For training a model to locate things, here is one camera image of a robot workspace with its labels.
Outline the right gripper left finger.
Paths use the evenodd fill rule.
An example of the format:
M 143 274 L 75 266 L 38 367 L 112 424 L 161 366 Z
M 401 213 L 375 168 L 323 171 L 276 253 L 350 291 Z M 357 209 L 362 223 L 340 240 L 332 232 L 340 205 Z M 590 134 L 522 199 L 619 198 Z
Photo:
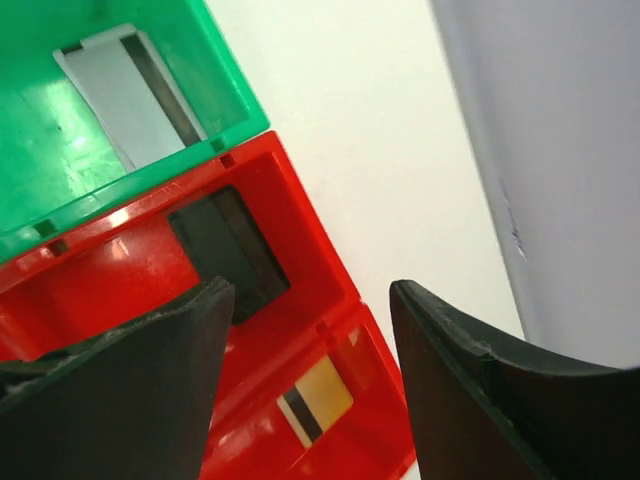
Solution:
M 234 311 L 203 282 L 32 361 L 1 365 L 5 479 L 195 479 Z

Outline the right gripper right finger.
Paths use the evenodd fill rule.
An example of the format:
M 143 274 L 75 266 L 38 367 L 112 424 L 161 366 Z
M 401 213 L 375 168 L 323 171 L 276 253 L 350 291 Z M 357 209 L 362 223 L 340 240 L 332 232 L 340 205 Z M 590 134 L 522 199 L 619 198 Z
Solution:
M 412 280 L 389 302 L 425 479 L 635 479 L 639 372 L 535 346 Z

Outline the black credit card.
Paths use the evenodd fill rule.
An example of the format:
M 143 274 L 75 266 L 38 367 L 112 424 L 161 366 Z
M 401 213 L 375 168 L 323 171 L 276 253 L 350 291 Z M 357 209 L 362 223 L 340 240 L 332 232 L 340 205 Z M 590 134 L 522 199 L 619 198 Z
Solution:
M 201 280 L 224 278 L 235 288 L 232 323 L 273 302 L 290 282 L 240 193 L 227 186 L 168 216 Z

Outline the silver credit card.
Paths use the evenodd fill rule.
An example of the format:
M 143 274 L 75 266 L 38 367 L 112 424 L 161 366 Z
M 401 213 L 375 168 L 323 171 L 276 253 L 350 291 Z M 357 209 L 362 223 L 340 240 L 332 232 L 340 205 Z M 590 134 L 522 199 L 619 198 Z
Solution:
M 148 35 L 122 24 L 53 57 L 91 108 L 126 172 L 207 138 Z

